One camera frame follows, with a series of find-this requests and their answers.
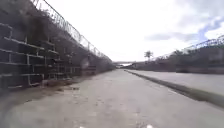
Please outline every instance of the overpass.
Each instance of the overpass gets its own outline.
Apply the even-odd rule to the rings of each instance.
[[[132,64],[136,63],[136,61],[113,61],[113,64]]]

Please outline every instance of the brick wall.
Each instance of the brick wall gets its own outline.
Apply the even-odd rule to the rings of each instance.
[[[14,39],[13,28],[0,24],[0,88],[39,85],[43,80],[81,75],[64,42],[25,42]]]

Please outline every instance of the road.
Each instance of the road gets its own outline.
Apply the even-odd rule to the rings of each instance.
[[[153,72],[137,70],[131,71],[144,76],[149,76],[159,80],[180,84],[190,88],[196,88],[199,90],[224,96],[224,75]]]
[[[8,110],[4,128],[223,128],[224,110],[122,70]]]

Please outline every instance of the concrete road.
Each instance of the concrete road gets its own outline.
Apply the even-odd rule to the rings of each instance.
[[[224,110],[122,70],[8,110],[4,128],[223,128]]]
[[[224,96],[224,75],[152,72],[137,70],[130,71],[159,80],[180,84]]]

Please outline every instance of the tree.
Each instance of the tree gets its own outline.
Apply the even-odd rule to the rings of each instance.
[[[152,57],[153,53],[151,51],[147,51],[145,52],[145,57],[148,58],[148,60],[150,60],[150,58]]]

